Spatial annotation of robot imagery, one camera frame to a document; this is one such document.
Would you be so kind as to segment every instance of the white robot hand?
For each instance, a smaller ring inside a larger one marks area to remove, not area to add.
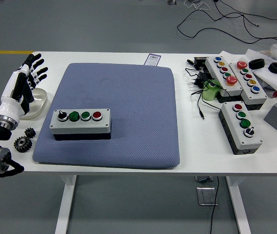
[[[32,90],[47,77],[44,74],[47,67],[35,71],[44,62],[40,58],[41,54],[30,54],[23,65],[13,72],[1,96],[0,126],[10,131],[16,129],[20,117],[29,112],[29,103],[34,101]]]

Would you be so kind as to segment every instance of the gear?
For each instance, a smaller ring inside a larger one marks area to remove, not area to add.
[[[33,128],[27,128],[25,134],[28,138],[33,138],[36,135],[36,132]]]
[[[21,136],[14,142],[15,149],[20,153],[25,153],[31,149],[32,142],[28,137]]]

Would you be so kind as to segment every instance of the table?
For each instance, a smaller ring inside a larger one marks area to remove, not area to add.
[[[190,176],[227,176],[228,187],[240,233],[250,233],[238,185],[243,181],[243,176],[277,176],[277,130],[263,121],[271,107],[277,103],[277,98],[268,98],[260,110],[252,111],[252,119],[263,140],[262,146],[252,155],[233,155],[219,121],[218,111],[202,104],[201,110],[204,113],[205,119],[203,120],[200,117],[197,108],[198,97],[191,97],[191,93],[197,91],[197,88],[191,84],[193,81],[185,71],[186,67],[191,68],[186,62],[187,59],[210,55],[158,54],[161,55],[158,66],[169,67],[174,75],[181,160],[177,167],[166,170],[140,170],[38,164],[32,160],[33,149],[36,145],[36,137],[33,139],[31,150],[23,154],[13,149],[13,142],[16,138],[23,135],[24,129],[28,127],[34,128],[37,135],[40,133],[40,129],[57,87],[70,63],[96,62],[142,65],[148,56],[146,53],[40,53],[45,60],[44,65],[47,66],[49,70],[47,71],[48,77],[38,85],[38,88],[46,90],[48,96],[47,101],[39,116],[31,120],[21,120],[18,128],[12,132],[11,139],[9,141],[0,141],[0,145],[11,150],[12,158],[24,166],[25,173],[53,173],[60,175],[64,180],[64,194],[55,233],[66,233],[71,202],[74,195],[76,175],[116,175],[124,173],[171,173]],[[226,52],[222,52],[221,55],[227,62],[238,61],[241,57],[241,55],[231,55]],[[218,107],[222,106],[222,104],[218,103],[216,100],[213,101],[212,104]]]

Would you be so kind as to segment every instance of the button box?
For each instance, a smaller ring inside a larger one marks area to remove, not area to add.
[[[55,140],[111,139],[110,109],[54,110],[50,129]]]
[[[229,64],[229,67],[243,88],[241,97],[247,109],[259,110],[266,101],[267,95],[244,60],[241,58],[238,63]]]
[[[231,82],[231,80],[229,83],[227,82],[228,76],[234,75],[234,73],[223,57],[207,57],[205,65],[211,77],[221,83],[223,89],[220,90],[220,94],[222,97],[233,97],[241,94],[242,87],[239,82]]]
[[[235,155],[253,154],[262,145],[261,137],[243,101],[225,102],[219,118]]]

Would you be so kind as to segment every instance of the small sign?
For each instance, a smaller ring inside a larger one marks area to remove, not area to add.
[[[148,58],[146,59],[144,65],[148,66],[157,66],[159,63],[159,60],[161,58],[161,55],[154,55],[154,54],[149,54]]]

